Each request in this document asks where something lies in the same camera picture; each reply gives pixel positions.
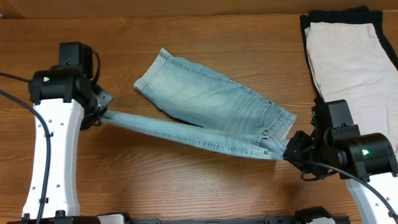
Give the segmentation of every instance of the wooden table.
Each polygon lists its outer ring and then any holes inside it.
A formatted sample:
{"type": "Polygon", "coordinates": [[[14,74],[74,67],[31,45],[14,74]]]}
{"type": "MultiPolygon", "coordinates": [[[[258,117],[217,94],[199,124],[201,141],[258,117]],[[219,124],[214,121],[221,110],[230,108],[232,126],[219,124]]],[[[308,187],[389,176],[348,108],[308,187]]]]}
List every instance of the wooden table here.
{"type": "MultiPolygon", "coordinates": [[[[398,12],[384,31],[398,49],[398,12]]],[[[110,108],[170,119],[133,88],[159,50],[227,74],[297,114],[289,137],[312,131],[315,90],[303,54],[298,14],[114,19],[1,20],[0,71],[31,78],[58,62],[60,42],[80,41],[101,55],[99,84],[110,108]]],[[[29,102],[25,83],[1,89],[29,102]]],[[[29,191],[34,118],[0,97],[0,222],[18,219],[29,191]]],[[[82,215],[127,211],[134,218],[261,218],[324,206],[361,223],[337,176],[303,182],[284,161],[217,154],[104,125],[80,133],[77,171],[82,215]]]]}

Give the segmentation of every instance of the wood grain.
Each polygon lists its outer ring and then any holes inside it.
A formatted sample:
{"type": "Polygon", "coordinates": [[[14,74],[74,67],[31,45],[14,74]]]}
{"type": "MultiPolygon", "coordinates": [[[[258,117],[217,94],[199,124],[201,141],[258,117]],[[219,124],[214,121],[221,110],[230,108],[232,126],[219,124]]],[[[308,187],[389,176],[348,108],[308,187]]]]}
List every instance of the wood grain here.
{"type": "MultiPolygon", "coordinates": [[[[398,47],[398,13],[384,30],[398,47]]],[[[0,21],[1,71],[31,78],[55,65],[60,42],[80,41],[101,55],[99,84],[110,108],[170,119],[133,88],[159,50],[202,63],[297,114],[289,137],[310,132],[315,90],[305,63],[299,15],[8,19],[0,21]]],[[[1,89],[29,102],[27,85],[5,78],[1,89]]],[[[0,222],[18,219],[27,198],[34,119],[0,98],[0,222]]],[[[227,156],[111,125],[80,133],[77,187],[82,215],[127,211],[134,218],[260,218],[324,206],[358,210],[338,177],[306,183],[287,162],[227,156]]]]}
{"type": "Polygon", "coordinates": [[[307,13],[368,6],[398,9],[396,0],[0,0],[9,18],[82,18],[121,16],[199,16],[218,14],[307,13]]]}

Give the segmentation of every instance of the denim pants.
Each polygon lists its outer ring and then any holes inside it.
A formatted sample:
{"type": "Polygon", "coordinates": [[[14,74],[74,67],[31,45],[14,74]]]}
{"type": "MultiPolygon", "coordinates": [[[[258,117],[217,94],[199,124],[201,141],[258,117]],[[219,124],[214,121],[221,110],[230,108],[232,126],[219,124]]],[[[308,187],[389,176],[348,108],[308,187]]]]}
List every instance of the denim pants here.
{"type": "Polygon", "coordinates": [[[107,111],[102,121],[234,156],[282,159],[295,115],[227,76],[162,49],[137,91],[182,124],[107,111]]]}

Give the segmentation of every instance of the white cloth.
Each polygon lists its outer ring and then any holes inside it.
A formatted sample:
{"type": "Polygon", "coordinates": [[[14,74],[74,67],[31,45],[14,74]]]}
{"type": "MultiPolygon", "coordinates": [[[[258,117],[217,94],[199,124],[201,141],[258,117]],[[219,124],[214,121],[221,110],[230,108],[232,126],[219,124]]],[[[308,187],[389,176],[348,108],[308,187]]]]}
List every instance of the white cloth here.
{"type": "Polygon", "coordinates": [[[398,71],[372,24],[312,22],[307,34],[314,83],[327,101],[347,101],[361,134],[382,133],[398,151],[398,71]]]}

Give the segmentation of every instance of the jeans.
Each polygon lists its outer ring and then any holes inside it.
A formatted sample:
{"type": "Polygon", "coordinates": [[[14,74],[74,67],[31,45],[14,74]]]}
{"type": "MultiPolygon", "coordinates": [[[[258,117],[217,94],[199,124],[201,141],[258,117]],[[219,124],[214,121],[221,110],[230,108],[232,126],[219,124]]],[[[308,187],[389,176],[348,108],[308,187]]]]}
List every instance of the jeans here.
{"type": "Polygon", "coordinates": [[[107,111],[102,120],[215,152],[282,159],[295,115],[227,76],[162,49],[137,91],[188,123],[107,111]]]}

